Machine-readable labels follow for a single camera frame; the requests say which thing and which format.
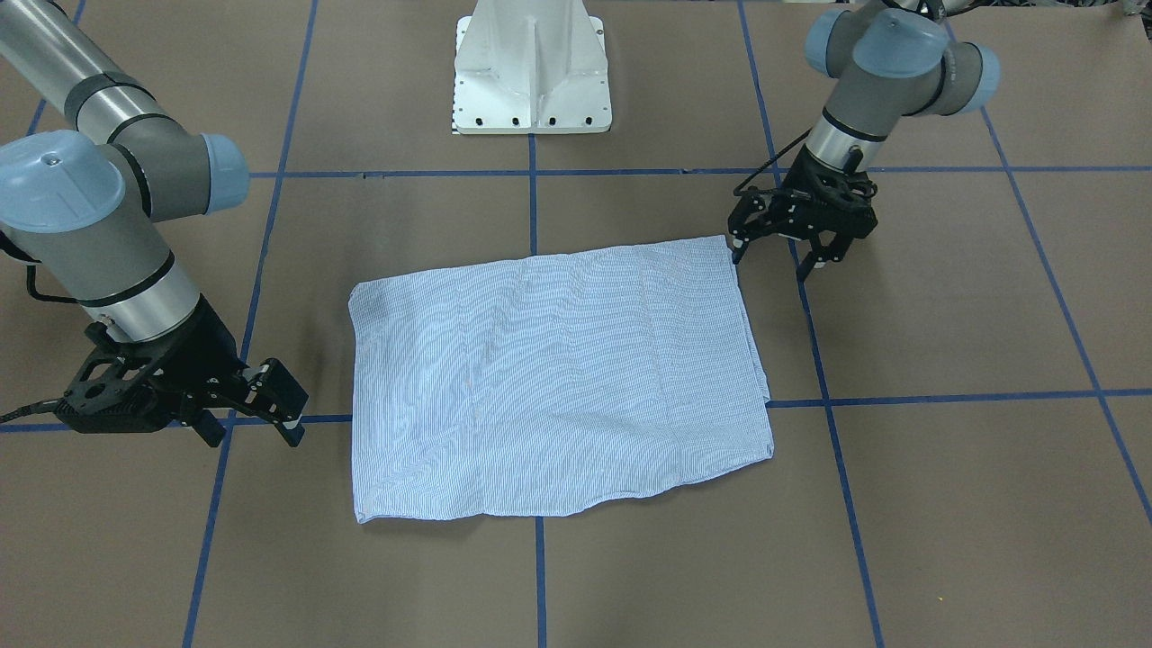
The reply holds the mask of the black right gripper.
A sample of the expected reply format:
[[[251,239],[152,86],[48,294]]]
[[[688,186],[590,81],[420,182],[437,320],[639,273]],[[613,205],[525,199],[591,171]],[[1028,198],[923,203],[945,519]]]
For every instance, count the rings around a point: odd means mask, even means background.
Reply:
[[[103,321],[84,333],[94,351],[54,407],[55,419],[70,429],[156,432],[177,421],[217,449],[227,430],[210,409],[234,409],[270,422],[288,446],[300,446],[305,389],[283,362],[267,357],[255,369],[251,390],[235,339],[206,297],[156,340],[118,342]]]

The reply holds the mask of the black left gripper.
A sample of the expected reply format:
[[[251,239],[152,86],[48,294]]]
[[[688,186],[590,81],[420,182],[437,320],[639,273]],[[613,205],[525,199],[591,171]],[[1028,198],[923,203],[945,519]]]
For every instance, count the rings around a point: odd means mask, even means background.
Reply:
[[[808,239],[809,253],[796,269],[801,284],[814,269],[842,262],[851,240],[867,238],[879,223],[871,204],[878,188],[869,180],[863,159],[861,148],[851,148],[847,167],[832,168],[803,148],[782,184],[766,189],[752,184],[770,161],[741,181],[733,189],[738,202],[727,219],[732,263],[740,264],[753,239],[770,235]],[[818,238],[824,232],[836,238],[824,243]]]

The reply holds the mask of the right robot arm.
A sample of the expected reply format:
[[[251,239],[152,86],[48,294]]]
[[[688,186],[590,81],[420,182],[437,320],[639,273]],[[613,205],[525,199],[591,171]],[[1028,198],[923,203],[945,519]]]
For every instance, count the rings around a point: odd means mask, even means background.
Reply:
[[[3,253],[61,282],[88,312],[94,349],[50,414],[83,434],[156,432],[172,422],[218,446],[232,409],[304,434],[308,401],[276,357],[248,366],[230,330],[161,238],[158,223],[236,208],[248,164],[218,134],[185,131],[53,1],[3,1],[3,58],[69,127],[3,144]]]

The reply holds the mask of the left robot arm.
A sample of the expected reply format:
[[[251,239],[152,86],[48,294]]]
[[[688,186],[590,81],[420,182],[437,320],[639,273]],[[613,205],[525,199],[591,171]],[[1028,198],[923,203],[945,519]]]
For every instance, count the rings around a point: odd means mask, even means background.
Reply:
[[[761,238],[808,242],[796,278],[846,258],[876,229],[877,184],[869,166],[905,116],[971,113],[995,95],[999,58],[947,32],[953,1],[867,1],[859,12],[823,13],[810,28],[809,65],[834,81],[814,127],[793,140],[795,158],[780,184],[733,189],[732,261]]]

